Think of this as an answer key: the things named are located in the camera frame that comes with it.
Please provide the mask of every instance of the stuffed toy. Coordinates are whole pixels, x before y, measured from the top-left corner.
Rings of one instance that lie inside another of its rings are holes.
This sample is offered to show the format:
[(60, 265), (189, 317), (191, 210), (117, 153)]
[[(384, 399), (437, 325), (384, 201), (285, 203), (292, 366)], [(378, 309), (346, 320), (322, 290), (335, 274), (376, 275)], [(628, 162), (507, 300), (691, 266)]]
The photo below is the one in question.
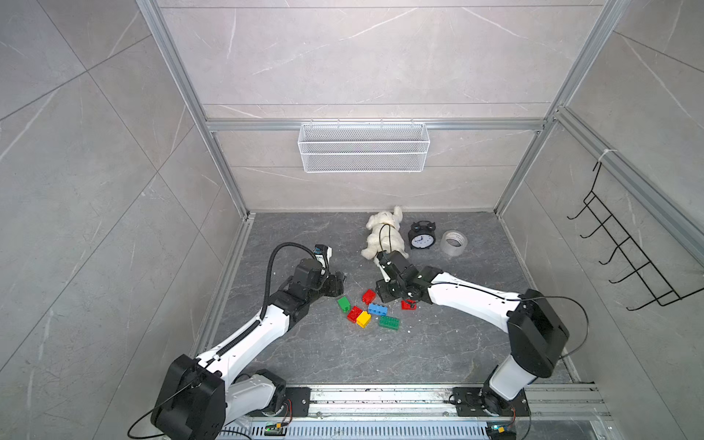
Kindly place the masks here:
[(408, 258), (408, 254), (403, 251), (405, 244), (401, 233), (398, 231), (403, 219), (401, 207), (394, 208), (394, 213), (384, 210), (369, 217), (367, 229), (372, 233), (367, 237), (367, 248), (362, 250), (362, 257), (372, 260), (380, 251), (399, 251), (401, 255)]

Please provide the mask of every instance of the wire basket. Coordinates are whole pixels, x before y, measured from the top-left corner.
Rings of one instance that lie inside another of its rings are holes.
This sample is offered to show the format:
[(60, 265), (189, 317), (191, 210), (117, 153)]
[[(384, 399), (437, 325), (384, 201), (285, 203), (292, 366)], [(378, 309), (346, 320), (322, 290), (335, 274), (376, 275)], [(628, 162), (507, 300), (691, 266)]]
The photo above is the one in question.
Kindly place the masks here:
[(307, 123), (298, 134), (306, 172), (423, 171), (430, 139), (425, 124)]

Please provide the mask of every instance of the green block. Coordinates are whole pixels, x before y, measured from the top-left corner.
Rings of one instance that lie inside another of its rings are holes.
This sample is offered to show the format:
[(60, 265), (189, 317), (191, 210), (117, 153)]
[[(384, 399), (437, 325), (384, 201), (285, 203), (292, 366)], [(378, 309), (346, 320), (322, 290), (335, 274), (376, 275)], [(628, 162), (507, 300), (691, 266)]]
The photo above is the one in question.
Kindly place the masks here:
[(387, 329), (398, 330), (398, 324), (401, 321), (398, 318), (392, 318), (391, 316), (381, 316), (379, 318), (379, 326)]
[(352, 310), (352, 305), (350, 304), (350, 301), (347, 299), (346, 296), (343, 296), (342, 298), (338, 299), (337, 303), (340, 305), (340, 308), (345, 313)]

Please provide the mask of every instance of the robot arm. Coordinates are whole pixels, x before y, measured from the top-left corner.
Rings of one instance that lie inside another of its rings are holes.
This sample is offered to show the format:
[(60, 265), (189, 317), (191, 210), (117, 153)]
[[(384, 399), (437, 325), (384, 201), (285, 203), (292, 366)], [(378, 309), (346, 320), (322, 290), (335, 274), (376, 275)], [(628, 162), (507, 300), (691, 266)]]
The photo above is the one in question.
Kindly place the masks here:
[(253, 410), (281, 409), (286, 382), (280, 377), (260, 370), (247, 380), (234, 381), (267, 345), (308, 314), (312, 302), (343, 293), (344, 275), (329, 273), (322, 264), (332, 251), (316, 245), (313, 253), (315, 259), (301, 260), (294, 275), (269, 297), (263, 318), (259, 310), (218, 345), (195, 359), (181, 355), (171, 364), (152, 412), (155, 427), (172, 440), (210, 440), (226, 421)]
[[(211, 440), (226, 421), (253, 410), (276, 413), (282, 407), (286, 383), (276, 375), (260, 370), (247, 380), (234, 381), (268, 344), (306, 316), (312, 302), (343, 293), (345, 277), (326, 273), (323, 253), (329, 260), (329, 248), (316, 245), (315, 259), (301, 260), (294, 275), (269, 298), (263, 318), (258, 313), (197, 358), (182, 355), (171, 364), (151, 415), (155, 427), (172, 440)], [(384, 275), (377, 282), (383, 302), (402, 298), (448, 306), (508, 333), (511, 354), (482, 388), (486, 412), (501, 414), (524, 386), (552, 375), (569, 333), (540, 292), (529, 289), (519, 295), (472, 284), (437, 268), (419, 271), (398, 251), (378, 253), (377, 264)]]
[(501, 414), (537, 377), (550, 377), (570, 333), (543, 295), (504, 292), (463, 281), (437, 268), (420, 271), (399, 252), (379, 252), (384, 279), (377, 282), (383, 302), (398, 298), (448, 306), (483, 319), (508, 333), (510, 355), (482, 389), (486, 412)]

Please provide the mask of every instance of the tape roll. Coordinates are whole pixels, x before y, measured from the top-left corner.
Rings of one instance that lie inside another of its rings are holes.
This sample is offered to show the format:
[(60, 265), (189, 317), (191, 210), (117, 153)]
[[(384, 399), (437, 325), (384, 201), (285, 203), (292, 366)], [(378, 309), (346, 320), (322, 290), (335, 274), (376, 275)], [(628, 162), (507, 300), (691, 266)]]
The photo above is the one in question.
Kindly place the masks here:
[(467, 237), (459, 231), (445, 231), (440, 240), (440, 249), (450, 257), (456, 257), (467, 248)]

